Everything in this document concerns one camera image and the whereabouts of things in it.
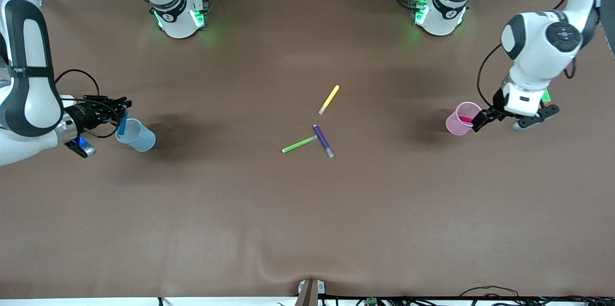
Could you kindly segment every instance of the purple marker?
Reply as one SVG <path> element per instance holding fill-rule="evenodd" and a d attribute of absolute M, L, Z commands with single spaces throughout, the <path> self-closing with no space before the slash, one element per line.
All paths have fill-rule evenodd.
<path fill-rule="evenodd" d="M 333 151 L 329 147 L 329 143 L 325 139 L 325 135 L 323 135 L 322 131 L 320 130 L 320 127 L 318 127 L 317 124 L 315 124 L 312 127 L 314 128 L 314 133 L 316 133 L 316 136 L 318 137 L 318 140 L 320 140 L 320 143 L 322 144 L 322 147 L 325 148 L 325 151 L 327 152 L 327 155 L 329 155 L 329 158 L 332 159 L 333 158 Z"/>

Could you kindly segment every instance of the green sticker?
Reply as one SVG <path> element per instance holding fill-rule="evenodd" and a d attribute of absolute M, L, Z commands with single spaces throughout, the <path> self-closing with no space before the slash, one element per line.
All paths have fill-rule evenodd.
<path fill-rule="evenodd" d="M 549 90 L 545 89 L 544 94 L 542 94 L 542 101 L 544 103 L 551 102 L 551 96 L 549 95 Z"/>

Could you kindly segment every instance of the blue plastic cup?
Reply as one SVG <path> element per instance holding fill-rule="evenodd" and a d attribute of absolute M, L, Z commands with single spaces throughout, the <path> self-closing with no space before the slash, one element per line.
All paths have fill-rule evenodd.
<path fill-rule="evenodd" d="M 154 147 L 156 135 L 137 119 L 126 120 L 126 128 L 123 135 L 116 132 L 116 139 L 136 151 L 145 152 Z"/>

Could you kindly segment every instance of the yellow marker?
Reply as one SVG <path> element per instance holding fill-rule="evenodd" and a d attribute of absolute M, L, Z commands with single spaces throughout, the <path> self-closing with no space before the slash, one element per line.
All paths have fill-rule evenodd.
<path fill-rule="evenodd" d="M 333 100 L 333 98 L 335 97 L 335 94 L 338 93 L 339 90 L 340 90 L 340 85 L 336 85 L 333 88 L 333 91 L 331 91 L 331 93 L 329 94 L 329 97 L 327 97 L 325 104 L 323 104 L 320 110 L 318 111 L 319 115 L 322 115 L 325 112 L 325 109 L 327 109 L 327 107 L 329 106 L 329 103 L 331 103 L 331 100 Z"/>

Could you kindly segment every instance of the table surface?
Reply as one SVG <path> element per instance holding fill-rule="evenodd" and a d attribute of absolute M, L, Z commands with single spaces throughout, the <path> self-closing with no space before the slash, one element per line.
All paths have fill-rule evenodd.
<path fill-rule="evenodd" d="M 558 1 L 471 0 L 431 37 L 393 0 L 215 0 L 206 32 L 173 40 L 141 0 L 44 0 L 57 73 L 128 96 L 158 143 L 92 139 L 87 160 L 59 147 L 0 169 L 0 297 L 288 295 L 307 277 L 345 295 L 614 295 L 601 30 L 550 87 L 556 118 L 444 131 L 479 102 L 510 17 Z M 485 67 L 489 97 L 510 65 L 500 51 Z M 280 152 L 313 124 L 334 159 Z"/>

